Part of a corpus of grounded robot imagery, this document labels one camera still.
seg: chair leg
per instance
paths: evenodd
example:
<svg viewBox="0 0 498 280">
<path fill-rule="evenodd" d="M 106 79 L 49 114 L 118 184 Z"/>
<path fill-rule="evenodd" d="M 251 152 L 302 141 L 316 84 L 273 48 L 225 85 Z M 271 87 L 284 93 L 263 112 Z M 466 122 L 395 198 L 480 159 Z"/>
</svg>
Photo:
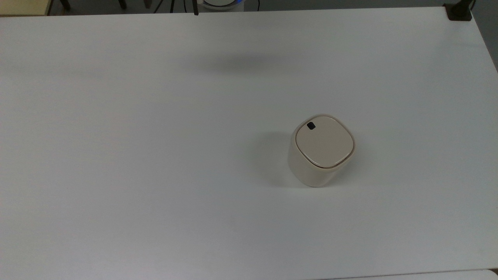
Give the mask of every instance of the chair leg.
<svg viewBox="0 0 498 280">
<path fill-rule="evenodd" d="M 120 6 L 122 9 L 126 9 L 126 1 L 125 0 L 118 0 L 120 2 Z"/>
<path fill-rule="evenodd" d="M 64 7 L 64 9 L 66 9 L 66 10 L 71 9 L 71 5 L 69 5 L 69 2 L 67 2 L 67 0 L 61 0 L 61 4 Z"/>
</svg>

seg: black cable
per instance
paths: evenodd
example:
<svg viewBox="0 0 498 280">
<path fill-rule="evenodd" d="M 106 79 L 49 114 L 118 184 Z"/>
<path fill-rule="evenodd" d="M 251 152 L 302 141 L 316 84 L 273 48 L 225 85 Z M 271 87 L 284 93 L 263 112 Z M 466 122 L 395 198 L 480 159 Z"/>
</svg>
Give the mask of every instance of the black cable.
<svg viewBox="0 0 498 280">
<path fill-rule="evenodd" d="M 163 0 L 159 1 L 159 5 L 157 5 L 157 8 L 156 8 L 156 10 L 154 11 L 154 13 L 156 13 L 156 12 L 157 12 L 157 10 L 159 10 L 159 6 L 161 6 L 162 2 L 163 2 Z"/>
</svg>

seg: white table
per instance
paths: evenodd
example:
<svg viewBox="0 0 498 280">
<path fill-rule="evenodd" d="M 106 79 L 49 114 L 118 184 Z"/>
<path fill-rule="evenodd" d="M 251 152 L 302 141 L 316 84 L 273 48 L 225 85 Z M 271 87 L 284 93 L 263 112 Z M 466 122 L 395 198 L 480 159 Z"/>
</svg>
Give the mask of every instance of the white table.
<svg viewBox="0 0 498 280">
<path fill-rule="evenodd" d="M 498 75 L 444 8 L 0 18 L 0 278 L 498 267 Z M 307 117 L 355 158 L 286 164 Z"/>
<path fill-rule="evenodd" d="M 477 270 L 477 271 L 379 276 L 379 277 L 358 278 L 357 280 L 498 280 L 498 276 L 489 270 Z"/>
</svg>

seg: black stand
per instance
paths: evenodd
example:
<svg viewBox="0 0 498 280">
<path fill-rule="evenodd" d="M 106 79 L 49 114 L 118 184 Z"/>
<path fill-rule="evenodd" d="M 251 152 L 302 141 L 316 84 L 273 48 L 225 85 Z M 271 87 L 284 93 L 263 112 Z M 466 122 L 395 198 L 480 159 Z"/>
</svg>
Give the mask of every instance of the black stand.
<svg viewBox="0 0 498 280">
<path fill-rule="evenodd" d="M 456 4 L 444 4 L 446 14 L 449 20 L 454 21 L 470 21 L 472 14 L 470 13 L 469 6 L 473 0 L 461 0 Z"/>
<path fill-rule="evenodd" d="M 197 0 L 192 0 L 192 6 L 194 8 L 194 15 L 199 15 L 199 10 L 197 9 Z"/>
</svg>

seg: beige container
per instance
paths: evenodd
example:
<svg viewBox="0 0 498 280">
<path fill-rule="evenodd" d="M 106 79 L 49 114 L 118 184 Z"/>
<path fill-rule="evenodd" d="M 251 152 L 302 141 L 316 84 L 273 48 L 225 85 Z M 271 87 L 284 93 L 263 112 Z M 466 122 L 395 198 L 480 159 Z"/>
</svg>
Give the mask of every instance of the beige container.
<svg viewBox="0 0 498 280">
<path fill-rule="evenodd" d="M 339 120 L 316 115 L 292 134 L 289 167 L 303 184 L 321 187 L 349 162 L 355 149 L 353 135 Z"/>
</svg>

